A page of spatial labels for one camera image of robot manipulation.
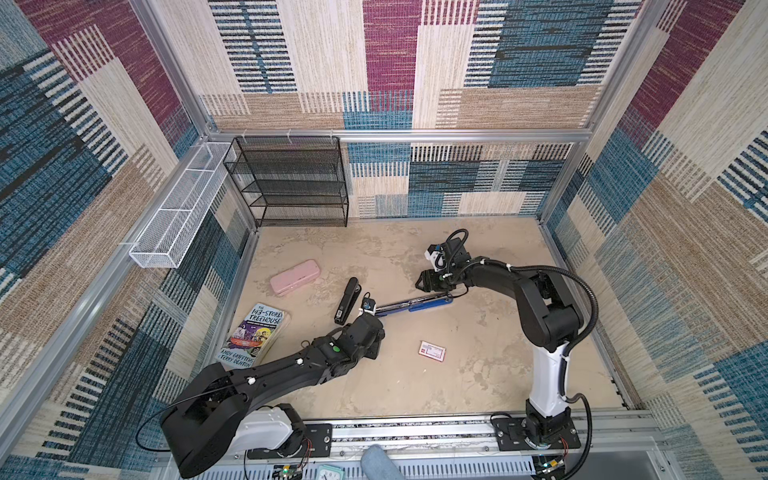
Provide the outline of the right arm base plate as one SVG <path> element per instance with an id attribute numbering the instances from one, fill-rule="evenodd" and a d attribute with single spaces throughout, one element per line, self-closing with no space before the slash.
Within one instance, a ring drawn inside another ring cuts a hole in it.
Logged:
<path id="1" fill-rule="evenodd" d="M 525 416 L 492 414 L 489 418 L 498 448 L 503 452 L 534 450 L 578 450 L 582 447 L 573 421 L 538 422 Z"/>

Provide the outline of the black stapler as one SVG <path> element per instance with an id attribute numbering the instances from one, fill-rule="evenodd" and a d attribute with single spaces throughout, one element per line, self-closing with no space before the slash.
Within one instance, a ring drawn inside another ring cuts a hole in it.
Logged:
<path id="1" fill-rule="evenodd" d="M 335 324 L 346 324 L 360 293 L 361 285 L 358 278 L 350 277 L 333 317 Z"/>

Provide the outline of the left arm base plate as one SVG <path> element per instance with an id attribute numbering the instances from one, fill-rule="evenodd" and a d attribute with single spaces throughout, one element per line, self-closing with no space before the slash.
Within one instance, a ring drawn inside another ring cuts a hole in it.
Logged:
<path id="1" fill-rule="evenodd" d="M 248 460 L 290 459 L 298 461 L 309 455 L 310 459 L 330 456 L 333 440 L 331 423 L 310 423 L 292 434 L 277 450 L 255 449 L 246 453 Z"/>

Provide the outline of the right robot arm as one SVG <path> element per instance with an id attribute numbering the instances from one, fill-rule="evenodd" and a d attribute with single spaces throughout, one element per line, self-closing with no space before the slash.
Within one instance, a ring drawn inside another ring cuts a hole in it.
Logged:
<path id="1" fill-rule="evenodd" d="M 458 238 L 429 245 L 425 258 L 431 268 L 417 280 L 419 290 L 450 292 L 462 284 L 468 289 L 489 289 L 515 301 L 522 332 L 534 347 L 533 384 L 524 424 L 527 442 L 535 448 L 554 443 L 569 429 L 569 354 L 584 325 L 564 271 L 548 265 L 513 266 L 472 257 Z"/>

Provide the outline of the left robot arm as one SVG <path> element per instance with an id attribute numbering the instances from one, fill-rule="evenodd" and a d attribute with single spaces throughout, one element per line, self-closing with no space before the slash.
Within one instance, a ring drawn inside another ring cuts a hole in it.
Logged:
<path id="1" fill-rule="evenodd" d="M 203 368 L 160 417 L 180 476 L 193 478 L 221 460 L 247 415 L 376 359 L 384 338 L 382 322 L 363 313 L 287 357 L 250 368 L 227 370 L 219 362 Z"/>

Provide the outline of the red white staple box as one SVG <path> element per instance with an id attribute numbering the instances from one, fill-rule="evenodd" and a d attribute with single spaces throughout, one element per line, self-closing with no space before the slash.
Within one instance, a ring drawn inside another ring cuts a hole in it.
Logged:
<path id="1" fill-rule="evenodd" d="M 431 360 L 443 362 L 445 360 L 446 349 L 427 341 L 421 341 L 418 354 Z"/>

